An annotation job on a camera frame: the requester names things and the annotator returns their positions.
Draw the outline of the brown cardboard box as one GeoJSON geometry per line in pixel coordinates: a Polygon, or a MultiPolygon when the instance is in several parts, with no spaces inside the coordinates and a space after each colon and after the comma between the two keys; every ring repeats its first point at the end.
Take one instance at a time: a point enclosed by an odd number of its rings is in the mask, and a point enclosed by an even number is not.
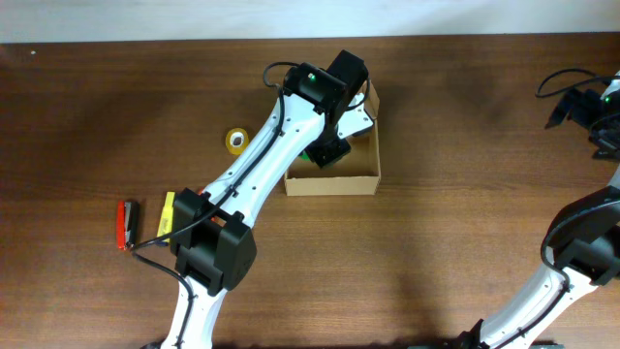
{"type": "Polygon", "coordinates": [[[374,195],[381,181],[378,111],[380,100],[373,83],[365,109],[374,118],[374,128],[367,134],[348,138],[352,150],[330,167],[297,157],[284,175],[286,194],[302,196],[374,195]]]}

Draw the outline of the small yellow tape roll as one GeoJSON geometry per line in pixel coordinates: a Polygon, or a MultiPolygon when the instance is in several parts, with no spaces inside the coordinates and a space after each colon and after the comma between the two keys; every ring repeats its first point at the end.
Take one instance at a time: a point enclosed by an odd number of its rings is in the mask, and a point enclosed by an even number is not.
{"type": "Polygon", "coordinates": [[[233,128],[226,135],[225,146],[228,152],[238,156],[243,153],[248,146],[250,138],[243,128],[233,128]]]}

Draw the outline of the yellow highlighter marker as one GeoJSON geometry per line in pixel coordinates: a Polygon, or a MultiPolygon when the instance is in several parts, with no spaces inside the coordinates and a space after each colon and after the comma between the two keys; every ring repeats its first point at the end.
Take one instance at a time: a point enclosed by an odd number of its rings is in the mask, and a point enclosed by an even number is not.
{"type": "Polygon", "coordinates": [[[174,198],[174,192],[168,192],[166,194],[157,231],[158,238],[172,232],[174,198]]]}

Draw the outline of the red black stapler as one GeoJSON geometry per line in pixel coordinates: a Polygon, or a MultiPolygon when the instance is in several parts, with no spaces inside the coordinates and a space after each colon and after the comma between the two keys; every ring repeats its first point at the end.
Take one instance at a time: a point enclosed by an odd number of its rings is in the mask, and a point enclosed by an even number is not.
{"type": "Polygon", "coordinates": [[[119,201],[116,213],[116,244],[121,250],[131,249],[137,240],[140,204],[135,201],[119,201]]]}

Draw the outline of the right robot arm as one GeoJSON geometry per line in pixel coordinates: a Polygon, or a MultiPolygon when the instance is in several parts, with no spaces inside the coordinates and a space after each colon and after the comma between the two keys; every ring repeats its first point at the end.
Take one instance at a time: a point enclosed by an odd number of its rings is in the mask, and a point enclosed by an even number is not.
{"type": "MultiPolygon", "coordinates": [[[[588,133],[596,160],[619,160],[619,77],[589,73],[556,92],[546,125],[571,120],[588,133]]],[[[565,310],[619,276],[619,176],[565,207],[542,240],[542,263],[501,310],[446,342],[448,348],[535,348],[565,310]]]]}

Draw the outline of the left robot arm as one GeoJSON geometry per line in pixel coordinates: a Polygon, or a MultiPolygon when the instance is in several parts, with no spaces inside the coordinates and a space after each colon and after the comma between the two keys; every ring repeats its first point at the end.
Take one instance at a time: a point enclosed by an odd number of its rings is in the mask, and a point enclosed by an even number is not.
{"type": "Polygon", "coordinates": [[[252,267],[257,246],[252,228],[270,192],[300,155],[319,168],[351,150],[349,136],[374,123],[364,104],[370,77],[364,61],[343,50],[328,68],[288,63],[273,111],[235,162],[200,193],[176,194],[165,242],[175,258],[169,271],[179,283],[170,332],[156,348],[209,348],[225,295],[252,267]]]}

